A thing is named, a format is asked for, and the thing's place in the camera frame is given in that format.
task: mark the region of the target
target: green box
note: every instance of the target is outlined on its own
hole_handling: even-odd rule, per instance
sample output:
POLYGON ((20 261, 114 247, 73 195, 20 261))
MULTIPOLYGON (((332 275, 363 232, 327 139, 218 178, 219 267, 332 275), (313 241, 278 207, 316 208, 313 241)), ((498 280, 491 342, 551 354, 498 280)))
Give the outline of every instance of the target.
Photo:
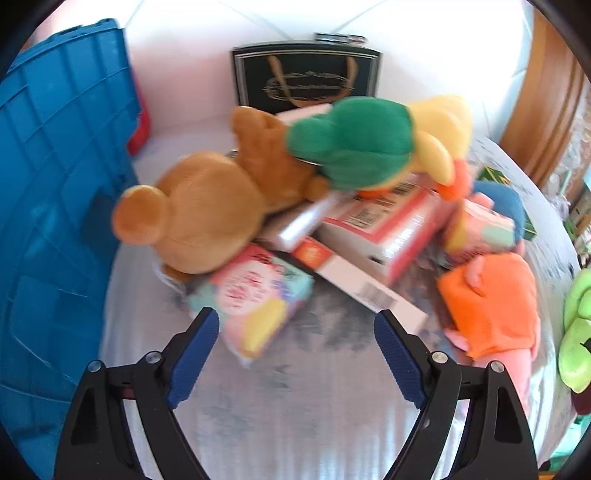
MULTIPOLYGON (((480 174, 478 175, 477 180, 487 180, 487 181, 495 181, 497 183, 502 183, 507 186, 511 186, 510 180, 505 177, 505 174, 501 170, 495 170, 494 168, 484 167, 480 174)), ((533 240, 534 237, 538 234, 535 230, 533 223, 531 223, 530 216, 525 213, 525 233, 523 238, 526 240, 533 240)))

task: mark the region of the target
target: brown teddy bear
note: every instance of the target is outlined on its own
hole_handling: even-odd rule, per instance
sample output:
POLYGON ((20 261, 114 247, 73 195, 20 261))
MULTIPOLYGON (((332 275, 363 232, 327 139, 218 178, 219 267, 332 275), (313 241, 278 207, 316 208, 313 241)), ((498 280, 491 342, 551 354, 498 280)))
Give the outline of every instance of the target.
POLYGON ((296 160, 285 146, 288 130, 275 115, 252 107, 234 110, 232 129, 238 142, 238 163, 265 198, 267 213, 280 212, 302 200, 315 202, 328 191, 327 178, 316 167, 296 160))
POLYGON ((126 190, 113 211, 115 236, 152 245, 164 274, 176 280, 221 267, 256 235, 265 214, 328 189, 314 166, 287 153, 286 127, 273 115, 238 107, 232 126, 235 161, 216 152, 183 157, 155 186, 126 190))

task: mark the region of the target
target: green plush toy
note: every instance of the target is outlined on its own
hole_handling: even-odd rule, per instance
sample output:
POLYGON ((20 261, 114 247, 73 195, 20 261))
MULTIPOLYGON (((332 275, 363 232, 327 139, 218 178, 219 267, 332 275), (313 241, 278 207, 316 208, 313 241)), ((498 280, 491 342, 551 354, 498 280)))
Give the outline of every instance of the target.
POLYGON ((400 103, 373 97, 336 102, 302 119, 287 135, 296 157, 320 163, 335 188, 360 189, 400 172, 413 152, 413 127, 400 103))
POLYGON ((349 97, 294 123, 286 142, 293 156, 321 165, 333 188, 387 191, 410 172, 452 185, 471 136, 470 108, 455 95, 408 106, 349 97))
POLYGON ((591 383, 591 270, 581 270, 570 287, 564 328, 558 369, 563 382, 581 393, 591 383))

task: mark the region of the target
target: cardboard box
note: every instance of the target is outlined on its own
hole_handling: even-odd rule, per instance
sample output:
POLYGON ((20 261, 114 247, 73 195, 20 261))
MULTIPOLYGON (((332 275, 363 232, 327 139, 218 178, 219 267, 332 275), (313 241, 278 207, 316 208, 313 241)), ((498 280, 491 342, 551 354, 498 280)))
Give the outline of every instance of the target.
POLYGON ((447 221, 453 205, 401 183, 377 199, 354 198, 333 210, 319 240, 384 284, 391 284, 447 221))
POLYGON ((372 312, 392 311, 408 333, 417 334, 427 318, 412 303, 313 238, 307 237, 292 255, 372 312))

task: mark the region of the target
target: black gift bag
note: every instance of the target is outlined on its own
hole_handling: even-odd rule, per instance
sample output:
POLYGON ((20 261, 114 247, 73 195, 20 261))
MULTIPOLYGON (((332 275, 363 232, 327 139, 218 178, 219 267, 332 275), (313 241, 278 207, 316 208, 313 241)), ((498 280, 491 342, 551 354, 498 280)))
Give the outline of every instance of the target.
POLYGON ((232 50, 238 104, 279 113, 347 96, 375 96, 381 54, 326 41, 264 43, 232 50))

